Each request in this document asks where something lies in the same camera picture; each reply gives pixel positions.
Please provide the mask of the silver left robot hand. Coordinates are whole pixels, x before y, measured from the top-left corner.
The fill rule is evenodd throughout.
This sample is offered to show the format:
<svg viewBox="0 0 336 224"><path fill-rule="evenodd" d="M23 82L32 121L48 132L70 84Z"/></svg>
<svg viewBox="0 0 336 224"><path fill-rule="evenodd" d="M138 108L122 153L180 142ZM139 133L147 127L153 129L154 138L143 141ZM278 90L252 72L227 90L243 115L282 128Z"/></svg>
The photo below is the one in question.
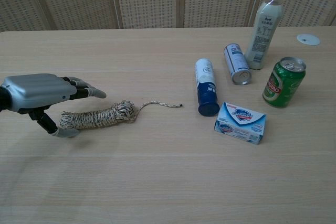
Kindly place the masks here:
<svg viewBox="0 0 336 224"><path fill-rule="evenodd" d="M1 84L1 111L28 114L49 135L74 137L76 129L61 129L45 113L52 105L68 100L96 97L106 93L76 77L59 77L50 73L10 76Z"/></svg>

